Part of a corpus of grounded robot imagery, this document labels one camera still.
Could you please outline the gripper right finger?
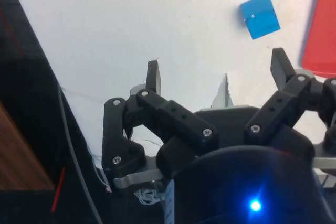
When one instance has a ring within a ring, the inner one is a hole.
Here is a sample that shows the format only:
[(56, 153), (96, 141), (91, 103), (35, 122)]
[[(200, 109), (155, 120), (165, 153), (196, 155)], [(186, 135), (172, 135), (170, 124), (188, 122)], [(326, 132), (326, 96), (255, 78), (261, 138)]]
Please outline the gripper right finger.
[(315, 111), (327, 127), (322, 146), (335, 154), (335, 79), (297, 73), (283, 48), (272, 50), (270, 71), (278, 90), (245, 126), (245, 143), (267, 145), (281, 127), (291, 129), (305, 111)]

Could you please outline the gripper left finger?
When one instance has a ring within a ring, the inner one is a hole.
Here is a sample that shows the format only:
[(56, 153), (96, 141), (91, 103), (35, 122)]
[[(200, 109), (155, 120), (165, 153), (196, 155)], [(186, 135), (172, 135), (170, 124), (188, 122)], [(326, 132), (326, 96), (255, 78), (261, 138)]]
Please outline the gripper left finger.
[(159, 64), (152, 60), (148, 62), (143, 88), (127, 100), (112, 98), (105, 102), (102, 168), (110, 178), (134, 174), (145, 166), (144, 147), (130, 139), (133, 128), (140, 125), (163, 142), (156, 165), (164, 178), (173, 178), (196, 156), (218, 147), (215, 126), (160, 93)]

